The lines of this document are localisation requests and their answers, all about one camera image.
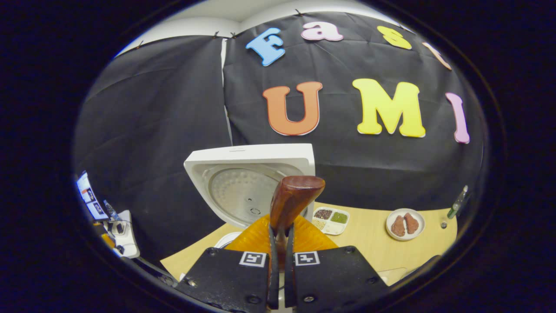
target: green powder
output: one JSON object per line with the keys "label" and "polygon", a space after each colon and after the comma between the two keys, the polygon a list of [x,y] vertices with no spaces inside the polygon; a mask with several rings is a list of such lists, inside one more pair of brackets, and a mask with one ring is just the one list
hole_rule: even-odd
{"label": "green powder", "polygon": [[348,216],[342,213],[335,212],[332,216],[331,221],[345,224],[348,220]]}

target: white bowl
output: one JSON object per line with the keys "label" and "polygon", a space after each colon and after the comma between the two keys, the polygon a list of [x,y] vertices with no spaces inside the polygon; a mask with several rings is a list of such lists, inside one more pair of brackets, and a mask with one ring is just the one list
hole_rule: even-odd
{"label": "white bowl", "polygon": [[[398,215],[401,215],[401,217],[403,217],[406,213],[411,214],[411,216],[413,218],[415,218],[417,220],[417,222],[419,222],[419,227],[417,228],[417,230],[413,233],[413,234],[408,234],[408,227],[405,223],[405,219],[404,219],[404,227],[405,227],[405,235],[403,236],[398,236],[394,233],[392,233],[392,224],[394,224],[394,221],[396,220],[396,217]],[[421,234],[421,232],[423,232],[423,230],[425,229],[425,219],[423,218],[423,216],[421,215],[421,213],[412,210],[412,209],[397,209],[395,211],[392,211],[392,213],[390,213],[390,215],[388,215],[388,218],[386,218],[386,230],[388,231],[388,234],[390,236],[392,236],[392,238],[397,239],[397,240],[401,240],[401,241],[407,241],[407,240],[411,240],[415,237],[417,237],[419,234]]]}

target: foam letter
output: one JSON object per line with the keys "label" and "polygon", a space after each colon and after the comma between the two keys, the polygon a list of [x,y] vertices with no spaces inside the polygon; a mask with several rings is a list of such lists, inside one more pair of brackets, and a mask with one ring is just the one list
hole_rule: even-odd
{"label": "foam letter", "polygon": [[451,66],[448,63],[446,63],[446,61],[444,61],[440,53],[435,48],[433,48],[431,45],[429,45],[426,42],[423,42],[423,46],[427,47],[430,50],[430,52],[432,52],[433,55],[438,59],[438,61],[440,61],[442,65],[444,65],[448,70],[451,71]]}
{"label": "foam letter", "polygon": [[265,90],[262,96],[266,98],[269,110],[270,127],[284,136],[306,135],[319,124],[319,90],[322,84],[316,81],[302,82],[297,90],[303,93],[305,117],[299,122],[290,121],[286,113],[286,95],[290,89],[286,86],[272,87]]}
{"label": "foam letter", "polygon": [[452,104],[452,109],[454,110],[455,141],[462,144],[468,144],[470,139],[469,139],[469,134],[467,133],[467,125],[465,124],[465,115],[463,114],[463,107],[461,105],[463,101],[458,95],[452,94],[451,92],[446,93],[446,98],[448,98],[448,100]]}
{"label": "foam letter", "polygon": [[321,40],[340,41],[344,39],[338,33],[336,25],[327,22],[311,22],[303,25],[303,28],[308,28],[301,33],[301,36],[307,40]]}
{"label": "foam letter", "polygon": [[380,134],[382,126],[376,121],[378,113],[388,133],[393,134],[403,114],[404,121],[400,126],[400,133],[408,137],[422,138],[425,136],[425,128],[421,123],[421,111],[417,98],[419,88],[417,86],[408,82],[400,82],[396,87],[394,98],[391,99],[374,79],[356,79],[352,84],[361,92],[363,104],[363,122],[357,126],[358,132]]}
{"label": "foam letter", "polygon": [[251,40],[246,46],[246,49],[253,49],[262,57],[262,65],[268,66],[272,62],[278,60],[279,57],[286,53],[284,49],[274,49],[273,46],[281,46],[284,44],[282,39],[273,34],[279,33],[278,28],[269,28],[264,33],[258,35],[255,39]]}
{"label": "foam letter", "polygon": [[390,42],[391,45],[411,50],[411,44],[404,39],[404,36],[402,36],[401,33],[384,26],[377,26],[376,29],[384,35],[384,39]]}

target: screw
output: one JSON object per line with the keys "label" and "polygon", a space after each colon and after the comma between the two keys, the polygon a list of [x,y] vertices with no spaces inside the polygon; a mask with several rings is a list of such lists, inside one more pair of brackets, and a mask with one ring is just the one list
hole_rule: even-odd
{"label": "screw", "polygon": [[257,296],[249,296],[247,297],[247,302],[252,304],[258,304],[259,302],[261,302],[261,299]]}

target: black fabric curtain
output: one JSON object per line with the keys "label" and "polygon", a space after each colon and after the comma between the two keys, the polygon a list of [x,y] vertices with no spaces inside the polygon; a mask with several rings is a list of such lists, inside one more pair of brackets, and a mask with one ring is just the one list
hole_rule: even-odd
{"label": "black fabric curtain", "polygon": [[[303,25],[324,21],[338,27],[341,41],[308,41]],[[411,50],[389,44],[377,26],[403,35]],[[284,44],[283,57],[264,67],[261,57],[245,46],[270,27]],[[326,180],[319,201],[342,206],[391,210],[450,207],[464,185],[471,188],[483,160],[485,125],[483,113],[457,67],[445,68],[422,42],[426,39],[396,25],[356,14],[307,13],[276,19],[253,27],[227,41],[224,65],[225,101],[234,145],[312,143],[316,174]],[[447,56],[443,58],[450,63]],[[359,134],[362,121],[361,94],[355,79],[374,79],[392,98],[399,82],[419,90],[424,138],[388,134],[384,124],[379,135]],[[317,81],[320,122],[311,133],[283,136],[273,131],[267,118],[263,91],[287,86],[287,115],[304,117],[302,93],[296,86]],[[454,140],[455,119],[445,93],[463,100],[469,144]]]}
{"label": "black fabric curtain", "polygon": [[117,56],[77,124],[77,174],[86,170],[116,211],[130,210],[141,256],[159,266],[224,223],[183,168],[194,150],[230,145],[221,48],[221,38],[183,36]]}

